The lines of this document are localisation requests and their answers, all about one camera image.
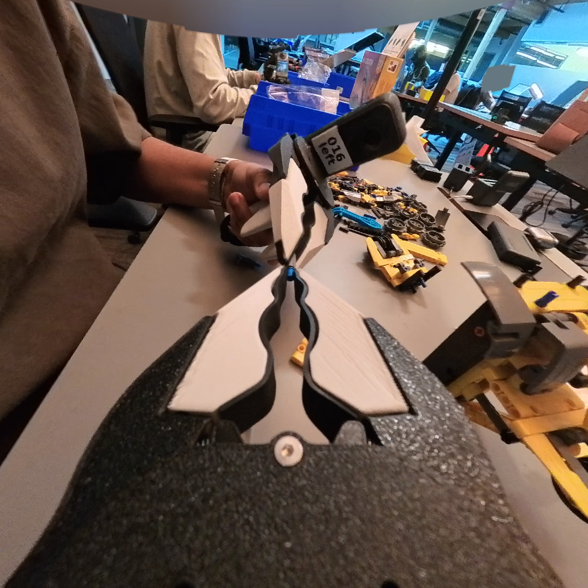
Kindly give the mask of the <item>cardboard box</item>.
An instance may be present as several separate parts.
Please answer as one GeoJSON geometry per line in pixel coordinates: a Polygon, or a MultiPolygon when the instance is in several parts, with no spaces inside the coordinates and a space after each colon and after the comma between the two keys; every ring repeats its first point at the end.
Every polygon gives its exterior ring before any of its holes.
{"type": "Polygon", "coordinates": [[[356,109],[387,92],[391,92],[402,72],[404,59],[366,50],[349,98],[351,109],[356,109]]]}

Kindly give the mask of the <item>grey laptop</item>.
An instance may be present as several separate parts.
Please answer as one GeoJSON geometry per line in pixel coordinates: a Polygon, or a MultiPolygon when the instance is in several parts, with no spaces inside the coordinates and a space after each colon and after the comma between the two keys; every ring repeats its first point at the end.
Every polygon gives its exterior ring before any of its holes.
{"type": "Polygon", "coordinates": [[[583,136],[548,161],[546,168],[587,189],[587,141],[583,136]]]}

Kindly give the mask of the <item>blue plastic bin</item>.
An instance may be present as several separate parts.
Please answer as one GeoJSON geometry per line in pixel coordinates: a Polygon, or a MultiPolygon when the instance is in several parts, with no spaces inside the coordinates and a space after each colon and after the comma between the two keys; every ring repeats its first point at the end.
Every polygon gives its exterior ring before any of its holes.
{"type": "Polygon", "coordinates": [[[267,152],[284,134],[307,136],[350,112],[349,98],[355,78],[334,72],[326,84],[320,84],[301,78],[298,73],[290,72],[288,76],[289,85],[262,81],[249,101],[242,134],[249,138],[249,147],[255,151],[267,152]],[[283,93],[303,87],[337,91],[339,103],[334,113],[321,111],[314,106],[292,103],[290,99],[271,97],[268,91],[272,86],[281,88],[283,93]]]}

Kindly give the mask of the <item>yellow and grey toy vehicle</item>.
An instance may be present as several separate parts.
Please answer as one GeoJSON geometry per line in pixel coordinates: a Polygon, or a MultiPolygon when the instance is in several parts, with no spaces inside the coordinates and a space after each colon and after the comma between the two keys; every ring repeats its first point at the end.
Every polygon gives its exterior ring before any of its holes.
{"type": "Polygon", "coordinates": [[[497,266],[462,266],[489,304],[473,333],[488,343],[447,388],[469,419],[504,443],[522,443],[548,471],[556,493],[587,522],[587,286],[509,280],[497,266]]]}

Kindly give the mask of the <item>light blue plastic piece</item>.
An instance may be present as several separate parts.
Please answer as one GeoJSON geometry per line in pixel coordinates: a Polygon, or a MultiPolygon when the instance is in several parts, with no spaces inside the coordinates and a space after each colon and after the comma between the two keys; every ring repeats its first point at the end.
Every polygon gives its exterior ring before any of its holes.
{"type": "Polygon", "coordinates": [[[378,223],[374,217],[359,215],[358,213],[352,212],[348,208],[342,206],[335,206],[332,209],[332,213],[335,217],[341,217],[350,220],[357,225],[371,229],[372,231],[382,232],[383,226],[378,223]]]}

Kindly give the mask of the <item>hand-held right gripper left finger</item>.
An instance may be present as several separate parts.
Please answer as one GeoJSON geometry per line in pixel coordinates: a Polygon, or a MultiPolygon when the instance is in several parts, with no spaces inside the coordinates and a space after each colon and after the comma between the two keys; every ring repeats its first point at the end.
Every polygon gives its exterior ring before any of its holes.
{"type": "Polygon", "coordinates": [[[276,396],[270,342],[287,287],[287,269],[275,269],[216,313],[168,410],[227,420],[239,432],[269,414],[276,396]]]}

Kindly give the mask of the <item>small yellow toy assembly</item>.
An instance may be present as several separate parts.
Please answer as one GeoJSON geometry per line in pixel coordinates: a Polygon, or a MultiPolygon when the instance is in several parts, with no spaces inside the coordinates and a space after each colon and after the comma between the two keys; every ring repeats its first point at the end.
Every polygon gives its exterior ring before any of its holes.
{"type": "Polygon", "coordinates": [[[366,249],[375,269],[396,290],[415,293],[440,273],[447,257],[433,249],[403,240],[398,235],[366,238],[366,249]]]}

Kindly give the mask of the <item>silver wristwatch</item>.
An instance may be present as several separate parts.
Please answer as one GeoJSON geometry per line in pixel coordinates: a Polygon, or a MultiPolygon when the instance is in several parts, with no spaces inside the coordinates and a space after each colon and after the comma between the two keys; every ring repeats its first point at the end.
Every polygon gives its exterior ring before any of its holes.
{"type": "Polygon", "coordinates": [[[216,158],[208,182],[208,201],[212,210],[217,214],[224,215],[226,209],[224,204],[224,181],[226,167],[233,161],[240,161],[235,158],[216,158]]]}

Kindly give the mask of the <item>pile of toy building pieces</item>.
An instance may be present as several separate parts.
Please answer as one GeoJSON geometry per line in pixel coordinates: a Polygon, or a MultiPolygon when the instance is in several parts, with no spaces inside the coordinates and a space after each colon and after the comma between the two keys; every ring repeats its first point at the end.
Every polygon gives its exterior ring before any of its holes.
{"type": "Polygon", "coordinates": [[[369,180],[342,172],[328,180],[334,195],[334,207],[342,206],[359,215],[374,217],[383,226],[382,232],[372,231],[356,223],[335,217],[339,229],[364,237],[398,235],[403,240],[439,251],[445,247],[445,221],[440,211],[430,215],[427,206],[401,187],[385,187],[369,180]]]}

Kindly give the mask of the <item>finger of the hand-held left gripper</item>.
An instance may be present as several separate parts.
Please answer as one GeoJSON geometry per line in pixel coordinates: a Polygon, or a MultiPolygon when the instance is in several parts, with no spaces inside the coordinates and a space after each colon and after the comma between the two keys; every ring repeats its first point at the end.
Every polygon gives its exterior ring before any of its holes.
{"type": "Polygon", "coordinates": [[[286,178],[270,187],[270,219],[280,262],[290,262],[304,236],[303,197],[306,193],[306,181],[291,158],[286,178]]]}
{"type": "Polygon", "coordinates": [[[305,229],[302,244],[298,246],[295,268],[304,268],[329,243],[334,234],[334,215],[330,208],[319,203],[307,207],[303,218],[305,229]]]}

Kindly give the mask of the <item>black battery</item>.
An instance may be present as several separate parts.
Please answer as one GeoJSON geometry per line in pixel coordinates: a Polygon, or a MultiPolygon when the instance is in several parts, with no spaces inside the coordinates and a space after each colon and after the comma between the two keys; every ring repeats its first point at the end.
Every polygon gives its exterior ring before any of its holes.
{"type": "Polygon", "coordinates": [[[442,179],[442,173],[432,164],[419,159],[412,159],[410,170],[420,179],[438,184],[442,179]]]}

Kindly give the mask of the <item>person's left hand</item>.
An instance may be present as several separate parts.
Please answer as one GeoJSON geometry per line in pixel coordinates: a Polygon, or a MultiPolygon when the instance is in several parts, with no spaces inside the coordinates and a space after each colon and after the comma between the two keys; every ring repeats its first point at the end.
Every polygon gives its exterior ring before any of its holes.
{"type": "Polygon", "coordinates": [[[243,225],[253,216],[251,206],[269,201],[271,170],[240,160],[229,161],[224,169],[224,208],[231,217],[232,232],[246,246],[261,247],[273,242],[270,229],[242,237],[243,225]]]}

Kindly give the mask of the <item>black power bank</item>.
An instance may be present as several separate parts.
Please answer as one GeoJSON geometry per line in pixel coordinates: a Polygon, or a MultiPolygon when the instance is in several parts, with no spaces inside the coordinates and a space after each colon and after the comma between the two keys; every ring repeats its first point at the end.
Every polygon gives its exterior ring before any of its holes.
{"type": "Polygon", "coordinates": [[[489,224],[488,237],[502,262],[523,271],[540,267],[541,259],[523,231],[498,219],[489,224]]]}

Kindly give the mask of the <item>black charger with slots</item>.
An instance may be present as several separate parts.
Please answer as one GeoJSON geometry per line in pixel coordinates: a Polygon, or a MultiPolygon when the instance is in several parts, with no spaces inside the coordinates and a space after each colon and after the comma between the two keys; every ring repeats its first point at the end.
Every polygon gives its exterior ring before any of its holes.
{"type": "Polygon", "coordinates": [[[521,187],[530,175],[526,172],[509,171],[498,180],[477,178],[466,193],[471,204],[489,208],[500,202],[505,194],[510,194],[521,187]]]}

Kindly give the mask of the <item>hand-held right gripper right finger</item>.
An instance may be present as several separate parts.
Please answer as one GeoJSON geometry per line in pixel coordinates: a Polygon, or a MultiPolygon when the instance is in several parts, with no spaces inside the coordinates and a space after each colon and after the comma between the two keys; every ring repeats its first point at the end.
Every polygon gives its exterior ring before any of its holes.
{"type": "Polygon", "coordinates": [[[294,270],[303,360],[303,407],[334,442],[346,422],[409,413],[409,404],[362,313],[303,270],[294,270]]]}

